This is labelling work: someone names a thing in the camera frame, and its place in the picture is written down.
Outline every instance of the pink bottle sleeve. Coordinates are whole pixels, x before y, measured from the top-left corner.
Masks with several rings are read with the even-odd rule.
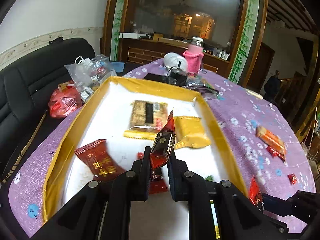
[[[188,62],[188,72],[197,73],[201,67],[201,60],[203,57],[203,53],[192,53],[189,50],[186,50],[183,53],[183,56],[186,58]]]

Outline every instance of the purple tablecloth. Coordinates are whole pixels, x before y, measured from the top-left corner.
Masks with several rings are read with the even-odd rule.
[[[163,60],[159,59],[130,71],[124,77],[144,78],[147,73],[163,75],[166,70],[162,64]],[[311,168],[304,152],[278,109],[215,73],[208,71],[202,76],[220,91],[219,99],[208,99],[207,102],[228,140],[247,188],[249,189],[254,175],[262,192],[282,199],[287,199],[299,189],[315,192]],[[12,212],[30,237],[43,224],[42,191],[48,167],[77,112],[78,110],[70,114],[40,144],[10,185],[9,202]],[[279,158],[273,159],[267,152],[266,145],[255,137],[255,129],[259,124],[280,136],[286,143],[286,163]],[[291,185],[287,178],[291,173],[295,173],[298,178],[295,185]],[[287,223],[293,233],[301,232],[305,226],[291,216],[277,219]]]

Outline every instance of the wooden door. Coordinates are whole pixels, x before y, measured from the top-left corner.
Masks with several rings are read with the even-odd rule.
[[[273,49],[263,42],[261,43],[258,57],[249,78],[247,88],[257,93],[260,92],[263,82],[268,75],[274,54],[275,51]]]

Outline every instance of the red wrapper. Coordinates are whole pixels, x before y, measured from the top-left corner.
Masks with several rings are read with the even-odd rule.
[[[268,152],[271,154],[272,157],[278,156],[283,162],[285,162],[285,155],[277,152],[273,147],[267,147]]]
[[[142,152],[137,153],[138,160],[143,159],[143,156],[144,156],[144,153]],[[160,174],[157,175],[158,171],[155,171],[156,178],[152,182],[150,182],[149,194],[156,194],[156,193],[162,193],[162,192],[168,191],[168,187],[164,182],[164,179],[162,176],[161,168],[159,168],[158,170]]]
[[[263,212],[263,209],[264,209],[263,198],[262,198],[262,194],[260,192],[259,186],[254,179],[254,176],[252,176],[252,179],[251,179],[251,185],[249,189],[249,199],[253,205],[258,207],[259,210]]]
[[[297,182],[297,177],[296,177],[296,175],[295,175],[294,173],[289,174],[289,175],[288,175],[288,178],[289,178],[289,180],[290,180],[291,185],[292,185],[292,184],[295,184],[295,183]]]
[[[150,161],[151,168],[155,170],[164,166],[170,157],[175,143],[176,133],[174,129],[173,110],[168,116],[167,124],[158,132],[153,143]]]
[[[271,154],[272,157],[276,157],[279,153],[271,146],[267,147],[268,152]]]
[[[75,155],[90,168],[95,180],[110,181],[125,172],[108,154],[105,139],[76,149]]]

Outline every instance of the yellow pastry package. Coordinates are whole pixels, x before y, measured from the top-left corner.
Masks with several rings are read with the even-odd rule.
[[[157,133],[167,123],[167,103],[136,100],[132,103],[130,128],[123,136],[135,139],[155,140]]]
[[[203,148],[211,144],[210,139],[205,135],[200,117],[175,116],[174,125],[177,139],[175,149],[182,147]]]

